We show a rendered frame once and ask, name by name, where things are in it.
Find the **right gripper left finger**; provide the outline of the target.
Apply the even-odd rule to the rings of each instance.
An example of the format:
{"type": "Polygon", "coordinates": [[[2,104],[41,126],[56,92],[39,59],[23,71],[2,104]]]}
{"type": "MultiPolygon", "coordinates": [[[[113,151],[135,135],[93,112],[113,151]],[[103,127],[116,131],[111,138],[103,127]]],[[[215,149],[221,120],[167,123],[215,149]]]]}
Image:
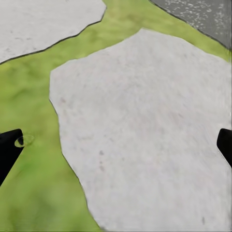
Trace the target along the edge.
{"type": "Polygon", "coordinates": [[[31,144],[32,135],[23,135],[21,129],[0,134],[0,185],[12,169],[24,147],[31,144]]]}

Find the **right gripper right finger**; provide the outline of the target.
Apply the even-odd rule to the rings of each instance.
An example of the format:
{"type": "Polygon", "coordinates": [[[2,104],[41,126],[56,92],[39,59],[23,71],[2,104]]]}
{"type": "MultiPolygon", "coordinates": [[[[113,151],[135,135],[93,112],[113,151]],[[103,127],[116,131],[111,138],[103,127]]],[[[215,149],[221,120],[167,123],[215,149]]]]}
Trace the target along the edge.
{"type": "Polygon", "coordinates": [[[232,130],[224,128],[220,130],[217,146],[232,167],[232,130]]]}

